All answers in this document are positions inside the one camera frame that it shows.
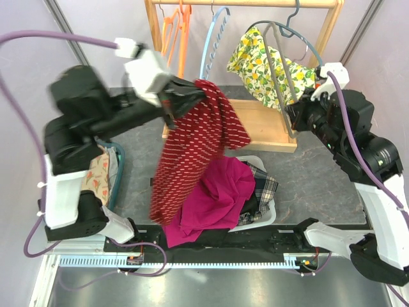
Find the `magenta pleated skirt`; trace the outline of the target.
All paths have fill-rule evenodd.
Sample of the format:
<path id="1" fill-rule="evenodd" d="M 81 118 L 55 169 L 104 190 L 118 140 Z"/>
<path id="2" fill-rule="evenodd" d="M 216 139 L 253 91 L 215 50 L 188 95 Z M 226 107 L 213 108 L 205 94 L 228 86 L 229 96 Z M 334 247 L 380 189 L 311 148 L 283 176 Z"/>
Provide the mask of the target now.
<path id="1" fill-rule="evenodd" d="M 212 161 L 171 223 L 163 227 L 167 246 L 218 244 L 237 226 L 254 188 L 250 167 L 236 157 Z"/>

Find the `navy plaid skirt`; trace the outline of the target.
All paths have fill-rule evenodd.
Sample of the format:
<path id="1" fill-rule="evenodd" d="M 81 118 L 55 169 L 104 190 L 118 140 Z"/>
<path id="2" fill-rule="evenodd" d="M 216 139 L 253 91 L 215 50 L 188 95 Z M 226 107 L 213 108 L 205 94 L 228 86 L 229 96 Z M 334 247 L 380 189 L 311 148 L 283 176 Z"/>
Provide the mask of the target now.
<path id="1" fill-rule="evenodd" d="M 245 201 L 242 210 L 240 211 L 238 224 L 249 224 L 259 219 L 261 213 L 267 210 L 266 205 L 274 198 L 275 192 L 278 188 L 278 182 L 269 174 L 257 170 L 254 166 L 243 162 L 250 167 L 254 176 L 255 188 L 250 198 Z"/>

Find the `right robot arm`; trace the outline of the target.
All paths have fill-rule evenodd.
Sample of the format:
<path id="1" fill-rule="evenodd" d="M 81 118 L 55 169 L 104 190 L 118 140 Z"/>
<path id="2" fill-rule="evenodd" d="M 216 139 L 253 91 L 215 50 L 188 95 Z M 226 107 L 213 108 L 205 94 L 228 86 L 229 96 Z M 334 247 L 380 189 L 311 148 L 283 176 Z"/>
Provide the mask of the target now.
<path id="1" fill-rule="evenodd" d="M 349 259 L 367 279 L 408 284 L 408 205 L 403 165 L 395 145 L 373 134 L 374 105 L 355 90 L 323 93 L 308 89 L 286 106 L 292 129 L 312 132 L 354 184 L 373 232 L 348 233 L 309 218 L 297 226 L 294 247 L 319 247 Z"/>

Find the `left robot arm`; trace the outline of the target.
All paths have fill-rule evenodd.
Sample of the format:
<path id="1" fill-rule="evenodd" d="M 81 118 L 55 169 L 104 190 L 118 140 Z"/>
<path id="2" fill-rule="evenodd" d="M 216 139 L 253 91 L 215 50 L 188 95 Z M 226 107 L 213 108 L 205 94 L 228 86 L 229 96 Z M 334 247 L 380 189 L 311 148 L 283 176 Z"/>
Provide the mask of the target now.
<path id="1" fill-rule="evenodd" d="M 91 66 L 63 72 L 49 86 L 61 111 L 44 130 L 45 233 L 49 241 L 103 235 L 125 251 L 135 251 L 140 236 L 134 221 L 102 204 L 81 185 L 93 159 L 102 155 L 98 140 L 107 140 L 156 118 L 168 125 L 187 114 L 205 93 L 190 81 L 172 77 L 159 92 L 159 106 L 134 93 L 111 95 Z"/>

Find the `light blue hanger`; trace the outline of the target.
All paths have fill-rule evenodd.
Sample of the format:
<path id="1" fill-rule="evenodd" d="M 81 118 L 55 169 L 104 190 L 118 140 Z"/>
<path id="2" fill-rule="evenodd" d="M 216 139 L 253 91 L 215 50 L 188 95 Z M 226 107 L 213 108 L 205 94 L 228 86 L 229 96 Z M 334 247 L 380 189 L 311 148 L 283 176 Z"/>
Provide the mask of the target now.
<path id="1" fill-rule="evenodd" d="M 221 6 L 216 12 L 213 10 L 214 1 L 211 1 L 210 6 L 212 11 L 212 21 L 210 22 L 206 39 L 204 41 L 199 69 L 199 78 L 204 80 L 209 80 L 217 49 L 219 48 L 220 41 L 222 40 L 222 36 L 231 16 L 230 9 L 227 6 Z"/>

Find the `red polka dot skirt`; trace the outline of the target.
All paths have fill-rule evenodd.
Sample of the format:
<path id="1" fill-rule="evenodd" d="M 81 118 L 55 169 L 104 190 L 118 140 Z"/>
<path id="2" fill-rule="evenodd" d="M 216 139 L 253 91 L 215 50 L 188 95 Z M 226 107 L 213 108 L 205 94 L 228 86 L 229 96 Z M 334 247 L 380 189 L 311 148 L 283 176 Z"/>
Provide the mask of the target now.
<path id="1" fill-rule="evenodd" d="M 153 178 L 149 218 L 167 226 L 209 164 L 251 142 L 230 101 L 210 81 L 195 85 L 205 97 L 176 121 L 164 143 Z"/>

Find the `lemon print skirt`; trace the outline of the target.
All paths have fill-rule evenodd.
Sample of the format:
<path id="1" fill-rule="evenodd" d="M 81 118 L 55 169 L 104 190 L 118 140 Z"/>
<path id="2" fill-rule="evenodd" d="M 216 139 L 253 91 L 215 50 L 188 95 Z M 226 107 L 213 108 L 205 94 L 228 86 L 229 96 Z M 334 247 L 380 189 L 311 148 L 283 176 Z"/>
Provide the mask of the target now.
<path id="1" fill-rule="evenodd" d="M 315 87 L 314 69 L 304 67 L 290 59 L 286 59 L 286 64 L 297 98 L 302 96 L 306 88 Z M 256 26 L 251 27 L 241 37 L 226 69 L 228 72 L 237 74 L 247 91 L 265 107 L 281 110 L 274 80 L 270 73 L 263 37 Z"/>

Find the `orange hanger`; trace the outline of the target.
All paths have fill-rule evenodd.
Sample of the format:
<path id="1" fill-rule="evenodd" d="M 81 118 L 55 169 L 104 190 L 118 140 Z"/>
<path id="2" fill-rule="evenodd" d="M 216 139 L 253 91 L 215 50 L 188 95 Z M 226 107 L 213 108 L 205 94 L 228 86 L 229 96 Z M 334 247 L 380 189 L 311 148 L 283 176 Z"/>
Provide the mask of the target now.
<path id="1" fill-rule="evenodd" d="M 180 30 L 181 12 L 179 8 L 176 8 L 171 16 L 165 16 L 164 10 L 160 4 L 159 8 L 163 16 L 161 36 L 162 47 L 160 53 L 167 60 L 167 66 L 170 67 L 178 32 Z"/>
<path id="2" fill-rule="evenodd" d="M 178 61 L 178 77 L 183 79 L 185 71 L 185 63 L 187 58 L 187 47 L 189 40 L 190 16 L 192 13 L 191 5 L 183 5 L 183 1 L 179 1 L 180 12 L 182 15 L 180 50 Z"/>

